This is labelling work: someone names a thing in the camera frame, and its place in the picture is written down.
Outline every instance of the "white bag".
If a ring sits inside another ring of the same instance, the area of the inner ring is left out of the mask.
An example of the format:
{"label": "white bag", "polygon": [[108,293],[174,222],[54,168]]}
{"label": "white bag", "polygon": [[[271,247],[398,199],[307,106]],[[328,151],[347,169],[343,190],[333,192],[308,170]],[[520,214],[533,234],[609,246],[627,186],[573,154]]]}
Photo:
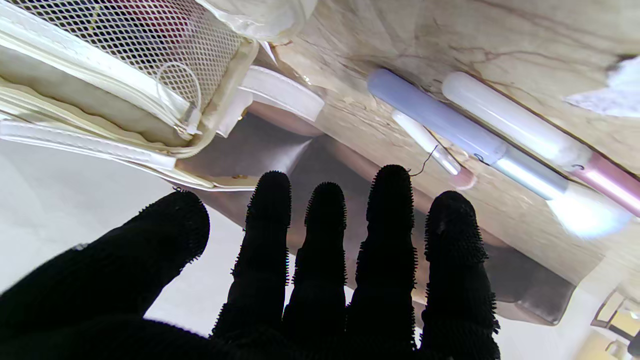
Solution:
{"label": "white bag", "polygon": [[284,44],[304,26],[317,0],[197,0],[236,33]]}
{"label": "white bag", "polygon": [[315,120],[324,102],[253,67],[255,40],[195,0],[0,1],[0,138],[124,162],[204,190],[256,178],[175,167],[258,100]]}

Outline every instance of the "brush handle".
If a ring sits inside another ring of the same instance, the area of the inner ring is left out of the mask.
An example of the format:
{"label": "brush handle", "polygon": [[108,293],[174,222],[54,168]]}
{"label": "brush handle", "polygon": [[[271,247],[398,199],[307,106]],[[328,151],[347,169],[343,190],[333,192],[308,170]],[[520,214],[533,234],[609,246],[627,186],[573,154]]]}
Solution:
{"label": "brush handle", "polygon": [[502,139],[389,70],[378,69],[369,74],[367,87],[376,97],[489,165],[507,149]]}
{"label": "brush handle", "polygon": [[448,173],[454,176],[460,173],[460,164],[422,124],[397,110],[391,113],[391,117]]}
{"label": "brush handle", "polygon": [[513,146],[492,167],[545,200],[557,199],[569,187],[565,177]]}
{"label": "brush handle", "polygon": [[578,156],[578,141],[464,72],[447,75],[442,93],[543,158],[563,165]]}
{"label": "brush handle", "polygon": [[586,164],[576,165],[570,174],[640,217],[640,182],[600,154],[592,152]]}

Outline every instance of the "finger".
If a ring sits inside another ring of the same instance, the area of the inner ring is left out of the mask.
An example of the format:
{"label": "finger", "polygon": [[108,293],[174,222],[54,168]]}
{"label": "finger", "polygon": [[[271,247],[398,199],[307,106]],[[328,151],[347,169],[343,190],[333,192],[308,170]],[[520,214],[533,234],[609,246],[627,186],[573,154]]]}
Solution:
{"label": "finger", "polygon": [[198,197],[171,193],[86,247],[49,260],[2,294],[0,336],[98,316],[141,318],[208,239],[209,215]]}
{"label": "finger", "polygon": [[346,221],[340,187],[318,185],[307,207],[307,237],[296,255],[295,287],[282,318],[290,336],[302,335],[297,340],[318,342],[344,334]]}
{"label": "finger", "polygon": [[387,165],[378,172],[367,221],[369,235],[358,254],[358,287],[348,307],[347,334],[380,337],[410,350],[415,346],[411,290],[417,257],[411,243],[411,181],[403,167]]}
{"label": "finger", "polygon": [[483,263],[487,258],[476,212],[457,192],[431,205],[426,222],[429,264],[422,349],[455,359],[497,359],[492,333],[499,328],[495,295]]}
{"label": "finger", "polygon": [[246,213],[238,260],[215,337],[255,327],[279,329],[287,281],[287,228],[291,222],[291,186],[281,172],[265,173]]}

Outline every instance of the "brush bristles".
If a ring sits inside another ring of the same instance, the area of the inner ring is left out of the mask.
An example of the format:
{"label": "brush bristles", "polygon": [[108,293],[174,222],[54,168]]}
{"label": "brush bristles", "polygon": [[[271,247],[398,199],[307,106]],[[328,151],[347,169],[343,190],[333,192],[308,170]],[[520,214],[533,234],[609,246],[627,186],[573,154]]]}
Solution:
{"label": "brush bristles", "polygon": [[547,204],[568,233],[584,239],[615,233],[633,217],[611,199],[575,183]]}

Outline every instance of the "white floor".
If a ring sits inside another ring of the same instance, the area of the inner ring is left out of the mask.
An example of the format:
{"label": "white floor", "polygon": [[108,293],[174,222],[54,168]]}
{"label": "white floor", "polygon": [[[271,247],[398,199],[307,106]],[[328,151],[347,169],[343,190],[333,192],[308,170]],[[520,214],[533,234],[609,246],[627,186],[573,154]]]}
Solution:
{"label": "white floor", "polygon": [[[0,141],[0,291],[171,191],[162,179],[114,161]],[[211,236],[203,256],[164,289],[147,313],[203,335],[226,300],[243,237],[238,225],[215,210],[209,214]],[[593,291],[579,288],[558,327],[501,319],[502,358],[573,359],[598,301]]]}

